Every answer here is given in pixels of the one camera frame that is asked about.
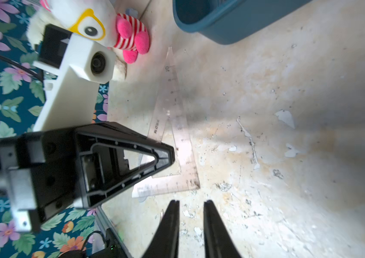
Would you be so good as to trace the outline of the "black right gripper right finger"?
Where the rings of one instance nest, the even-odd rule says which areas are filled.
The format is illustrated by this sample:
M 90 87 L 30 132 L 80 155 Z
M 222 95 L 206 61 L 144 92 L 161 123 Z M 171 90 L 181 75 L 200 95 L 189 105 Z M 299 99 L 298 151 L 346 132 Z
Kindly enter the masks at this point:
M 213 201 L 204 203 L 206 258 L 241 258 Z

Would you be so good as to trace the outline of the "pink triangle ruler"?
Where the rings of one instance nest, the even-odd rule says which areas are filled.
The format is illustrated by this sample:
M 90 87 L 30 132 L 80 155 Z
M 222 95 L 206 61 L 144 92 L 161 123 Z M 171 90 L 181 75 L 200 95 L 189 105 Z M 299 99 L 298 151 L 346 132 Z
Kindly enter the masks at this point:
M 134 185 L 133 198 L 200 189 L 198 170 L 171 46 L 168 48 L 165 66 L 161 74 L 148 137 L 159 143 L 162 142 L 167 124 L 171 125 L 177 155 L 176 163 L 179 165 L 180 172 L 176 175 L 157 178 L 150 176 L 144 179 Z

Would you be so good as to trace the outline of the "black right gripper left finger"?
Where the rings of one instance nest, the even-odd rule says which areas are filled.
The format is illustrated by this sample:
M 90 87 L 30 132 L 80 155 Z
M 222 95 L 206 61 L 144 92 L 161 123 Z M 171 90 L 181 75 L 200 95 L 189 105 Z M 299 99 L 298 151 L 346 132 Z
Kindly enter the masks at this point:
M 180 202 L 172 200 L 164 213 L 143 258 L 177 258 L 179 249 Z

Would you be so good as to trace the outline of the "white plush dog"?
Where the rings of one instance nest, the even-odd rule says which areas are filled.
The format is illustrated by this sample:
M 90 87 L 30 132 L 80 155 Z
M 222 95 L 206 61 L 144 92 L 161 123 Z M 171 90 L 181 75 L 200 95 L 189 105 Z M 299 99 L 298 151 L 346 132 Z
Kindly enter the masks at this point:
M 65 29 L 54 15 L 44 7 L 40 7 L 37 12 L 30 18 L 27 28 L 26 36 L 28 42 L 34 48 L 39 45 L 44 38 L 45 28 L 48 24 L 55 25 L 59 28 Z M 116 59 L 113 71 L 113 81 L 123 82 L 126 79 L 127 65 L 120 59 Z

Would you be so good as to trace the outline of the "teal plastic storage box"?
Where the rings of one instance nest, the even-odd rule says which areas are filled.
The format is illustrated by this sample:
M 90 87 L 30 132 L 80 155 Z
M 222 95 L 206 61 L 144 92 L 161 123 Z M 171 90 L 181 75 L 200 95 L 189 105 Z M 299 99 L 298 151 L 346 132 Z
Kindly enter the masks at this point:
M 172 1 L 177 26 L 220 45 L 231 45 L 271 25 L 308 0 Z

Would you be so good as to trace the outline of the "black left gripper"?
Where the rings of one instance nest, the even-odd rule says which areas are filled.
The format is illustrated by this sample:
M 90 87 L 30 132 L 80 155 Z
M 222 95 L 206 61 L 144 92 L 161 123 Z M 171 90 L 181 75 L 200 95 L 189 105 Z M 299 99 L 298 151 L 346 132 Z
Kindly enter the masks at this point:
M 172 146 L 115 122 L 25 133 L 0 139 L 0 196 L 18 232 L 39 232 L 73 201 L 95 208 L 175 161 Z

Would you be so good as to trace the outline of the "pink white toy figure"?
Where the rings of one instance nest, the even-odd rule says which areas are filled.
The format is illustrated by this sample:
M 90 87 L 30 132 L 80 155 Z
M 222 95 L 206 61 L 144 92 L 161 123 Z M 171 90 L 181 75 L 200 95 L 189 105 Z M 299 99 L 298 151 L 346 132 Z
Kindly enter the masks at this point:
M 105 47 L 123 51 L 127 64 L 139 54 L 147 54 L 150 36 L 137 18 L 117 13 L 110 1 L 41 1 L 46 14 L 51 14 L 66 30 L 94 40 Z

